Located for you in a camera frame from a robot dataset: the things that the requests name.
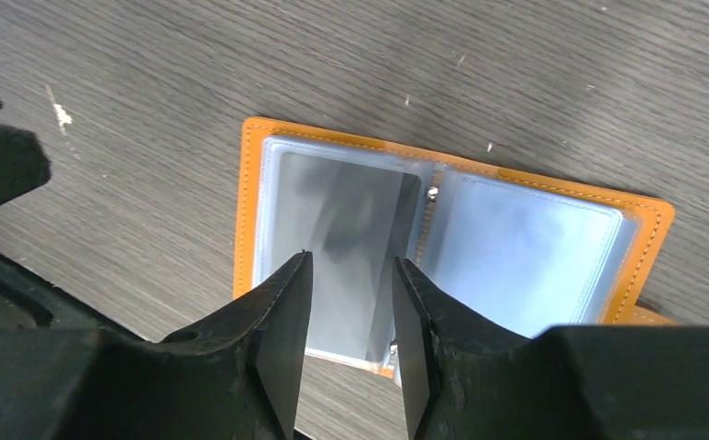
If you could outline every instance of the stitching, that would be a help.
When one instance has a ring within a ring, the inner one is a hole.
[[[246,128],[246,145],[251,145],[251,129],[254,126],[248,126]],[[238,238],[238,255],[240,257],[238,258],[238,294],[243,294],[243,248],[244,248],[244,241],[245,237],[243,234],[243,225],[246,224],[246,194],[249,192],[249,151],[251,148],[246,148],[246,152],[244,152],[243,156],[243,200],[240,201],[240,223],[241,223],[241,232],[240,232],[240,237]]]
[[[275,134],[285,134],[285,135],[290,135],[290,136],[298,136],[300,138],[306,138],[306,139],[324,140],[326,142],[331,142],[331,143],[338,144],[338,145],[345,145],[347,147],[355,147],[358,149],[369,149],[371,151],[382,151],[381,148],[368,147],[365,145],[354,144],[354,143],[350,143],[350,142],[342,142],[339,140],[330,139],[328,137],[310,136],[310,135],[298,133],[296,131],[291,131],[291,130],[272,130],[266,126],[247,126],[246,127],[246,143],[247,143],[247,145],[251,145],[251,129],[252,128],[269,130]],[[250,148],[246,148],[246,153],[244,156],[244,165],[245,165],[244,180],[245,181],[243,183],[243,202],[241,203],[241,213],[242,213],[241,214],[241,222],[242,222],[242,224],[246,223],[246,194],[247,194],[248,179],[249,179],[249,150],[250,150]],[[421,156],[418,156],[415,154],[403,153],[402,151],[389,151],[389,152],[392,154],[396,154],[398,156],[405,156],[408,158],[414,158],[414,159],[419,159],[419,160],[427,160],[427,158],[424,158],[424,157],[421,157]],[[462,166],[462,165],[454,165],[454,167],[458,168],[460,170],[480,172],[479,170],[477,170],[473,167],[466,167],[466,166]],[[557,188],[556,186],[545,185],[545,184],[536,183],[533,181],[523,181],[523,180],[514,179],[511,177],[507,177],[507,176],[498,176],[498,179],[502,179],[504,181],[523,183],[523,184],[533,186],[533,187],[538,187],[538,188],[546,188],[546,189],[550,189],[551,191],[555,191],[558,193],[575,194],[575,195],[580,195],[583,197],[591,197],[593,199],[605,200],[607,202],[616,202],[619,204],[629,204],[629,205],[633,205],[633,206],[639,206],[641,208],[648,208],[657,214],[657,223],[654,225],[654,230],[651,231],[651,236],[648,238],[648,242],[646,243],[646,247],[643,249],[643,253],[640,255],[640,260],[637,262],[637,265],[635,266],[635,272],[633,272],[632,278],[630,279],[629,284],[626,286],[626,291],[624,293],[624,296],[622,297],[622,302],[619,304],[619,307],[616,310],[616,315],[614,316],[614,321],[612,322],[612,324],[615,324],[616,321],[618,321],[619,317],[621,316],[621,312],[622,312],[622,309],[624,308],[624,304],[626,302],[626,299],[629,297],[630,293],[632,292],[633,286],[635,286],[635,281],[637,280],[637,275],[640,272],[640,267],[643,265],[643,261],[646,260],[646,255],[651,250],[651,243],[654,241],[654,238],[657,236],[657,231],[659,231],[659,227],[661,226],[662,214],[659,212],[659,210],[656,207],[649,206],[647,204],[633,203],[633,202],[628,202],[626,200],[621,200],[621,199],[612,199],[610,197],[603,197],[600,195],[588,194],[586,192],[577,192],[577,191],[572,191],[572,190],[566,190],[564,188]],[[245,240],[244,236],[241,236],[238,241],[239,255],[241,255],[241,256],[243,255],[244,240]],[[238,263],[238,290],[239,291],[243,290],[242,277],[243,277],[243,258],[240,258],[239,263]]]
[[[643,318],[643,319],[645,319],[646,321],[649,321],[650,323],[654,323],[654,324],[655,324],[655,323],[657,322],[656,320],[653,320],[653,319],[649,318],[648,316],[645,316],[645,315],[640,314],[640,313],[632,313],[632,314],[633,314],[634,316],[637,316],[638,318]]]
[[[628,257],[631,255],[632,248],[633,248],[634,246],[635,246],[635,240],[630,241],[630,242],[629,242],[629,245],[626,247],[626,253],[624,254],[624,255],[625,255],[625,258],[628,258]],[[615,276],[614,280],[618,280],[619,277],[622,276],[623,272],[624,272],[624,265],[621,265],[621,266],[619,266],[619,270],[616,271],[616,276]],[[615,284],[614,284],[613,286],[611,286],[611,291],[608,292],[609,297],[610,297],[610,295],[611,295],[611,292],[615,292],[615,291],[616,291],[616,288],[617,288],[617,287],[618,287],[618,286],[615,285]],[[606,299],[605,299],[605,306],[604,306],[604,309],[607,311],[609,307],[610,307],[610,301],[606,298]]]

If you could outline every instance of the gray wood grain surface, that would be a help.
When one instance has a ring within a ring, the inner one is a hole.
[[[151,339],[230,298],[253,115],[667,199],[643,298],[709,323],[709,0],[0,0],[0,96],[54,161],[0,251]],[[401,438],[401,400],[308,359],[298,425]]]

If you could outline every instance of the metal rivet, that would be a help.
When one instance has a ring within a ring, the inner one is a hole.
[[[392,342],[389,345],[389,367],[394,369],[397,366],[397,343]]]
[[[430,186],[427,188],[427,200],[429,202],[435,202],[438,199],[438,187]]]

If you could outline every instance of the orange leather cover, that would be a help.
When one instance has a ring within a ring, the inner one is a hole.
[[[620,269],[617,284],[609,295],[600,324],[661,324],[659,315],[637,308],[635,302],[646,282],[659,248],[675,217],[669,203],[628,192],[598,188],[573,181],[554,179],[518,170],[509,170],[445,153],[408,147],[386,140],[340,133],[314,126],[251,117],[243,124],[238,183],[238,213],[236,218],[235,271],[233,295],[251,290],[254,263],[254,236],[259,200],[262,141],[271,135],[313,139],[327,143],[396,154],[416,160],[447,163],[460,171],[494,177],[539,190],[564,194],[598,204],[606,204],[631,214],[640,220],[640,228],[630,248],[627,260]]]

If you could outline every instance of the card holder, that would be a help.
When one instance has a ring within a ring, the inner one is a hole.
[[[308,354],[391,376],[393,257],[420,260],[446,292],[525,336],[556,324],[665,324],[635,303],[673,217],[658,199],[252,117],[234,295],[313,251]]]

